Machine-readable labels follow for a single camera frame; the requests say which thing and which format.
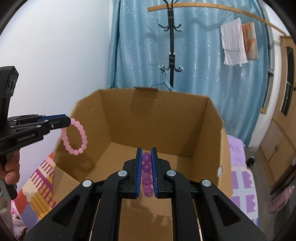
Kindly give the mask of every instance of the orange towel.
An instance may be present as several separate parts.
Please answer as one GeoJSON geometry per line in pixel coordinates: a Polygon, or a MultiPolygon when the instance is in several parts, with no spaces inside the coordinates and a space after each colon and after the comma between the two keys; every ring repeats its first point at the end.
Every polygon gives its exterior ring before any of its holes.
{"type": "Polygon", "coordinates": [[[242,24],[247,60],[259,59],[254,22],[242,24]]]}

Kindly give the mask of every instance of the gray floor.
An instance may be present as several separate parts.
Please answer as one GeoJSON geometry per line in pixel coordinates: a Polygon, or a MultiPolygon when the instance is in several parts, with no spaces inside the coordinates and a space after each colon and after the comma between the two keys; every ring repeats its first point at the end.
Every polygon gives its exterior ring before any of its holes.
{"type": "MultiPolygon", "coordinates": [[[[259,228],[266,235],[268,241],[273,240],[283,229],[286,221],[290,217],[292,211],[296,206],[296,190],[293,192],[286,206],[273,214],[267,210],[268,202],[271,200],[270,187],[264,172],[261,160],[256,152],[245,151],[246,160],[253,156],[256,158],[254,166],[251,171],[254,176],[256,186],[257,199],[258,199],[258,212],[259,212],[259,228]]],[[[296,179],[291,183],[296,187],[296,179]]]]}

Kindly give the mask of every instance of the curtain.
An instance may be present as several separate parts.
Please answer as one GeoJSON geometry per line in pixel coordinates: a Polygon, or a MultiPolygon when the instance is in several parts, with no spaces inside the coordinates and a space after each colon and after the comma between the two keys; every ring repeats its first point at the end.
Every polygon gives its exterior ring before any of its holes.
{"type": "MultiPolygon", "coordinates": [[[[262,17],[256,0],[208,0],[262,17]]],[[[168,66],[169,32],[158,26],[168,23],[167,10],[148,12],[162,0],[115,0],[110,42],[108,87],[151,87],[164,80],[158,66],[168,66]]],[[[229,135],[249,145],[259,117],[267,85],[268,50],[264,23],[221,9],[187,7],[174,9],[176,67],[174,89],[211,98],[229,135]],[[254,22],[259,59],[240,66],[224,65],[220,26],[241,18],[254,22]]]]}

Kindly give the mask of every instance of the wooden rod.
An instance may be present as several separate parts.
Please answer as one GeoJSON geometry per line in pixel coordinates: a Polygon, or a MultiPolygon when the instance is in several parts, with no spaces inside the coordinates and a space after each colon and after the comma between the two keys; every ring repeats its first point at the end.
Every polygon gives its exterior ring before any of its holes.
{"type": "MultiPolygon", "coordinates": [[[[269,26],[271,26],[272,28],[276,29],[277,31],[279,31],[280,33],[282,33],[284,36],[286,36],[286,33],[284,31],[282,31],[280,28],[278,28],[277,26],[273,25],[272,23],[266,21],[265,19],[258,17],[254,14],[251,14],[249,12],[240,10],[238,8],[234,8],[234,7],[229,7],[226,5],[221,5],[221,4],[214,4],[214,3],[203,3],[203,2],[180,2],[180,3],[174,3],[173,7],[211,7],[211,8],[218,8],[218,9],[223,9],[223,10],[228,10],[228,11],[232,11],[232,12],[237,12],[243,15],[247,15],[251,18],[255,18],[269,26]]],[[[167,9],[166,4],[163,5],[158,5],[158,6],[153,6],[153,7],[149,7],[147,8],[148,12],[152,12],[152,11],[157,11],[157,10],[161,10],[161,9],[167,9]]]]}

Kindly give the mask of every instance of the cardboard box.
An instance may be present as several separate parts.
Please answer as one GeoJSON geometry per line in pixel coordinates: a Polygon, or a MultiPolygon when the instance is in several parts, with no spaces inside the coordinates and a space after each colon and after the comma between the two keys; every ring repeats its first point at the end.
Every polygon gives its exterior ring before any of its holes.
{"type": "MultiPolygon", "coordinates": [[[[223,121],[205,96],[152,88],[99,90],[79,101],[72,117],[87,135],[87,149],[70,155],[60,141],[53,198],[62,200],[85,179],[106,179],[135,158],[136,148],[156,147],[160,158],[188,179],[211,180],[232,195],[230,152],[223,121]],[[222,174],[217,171],[222,167],[222,174]]],[[[67,128],[72,148],[81,146],[74,126],[67,128]]],[[[119,240],[172,240],[169,199],[123,200],[119,240]]]]}

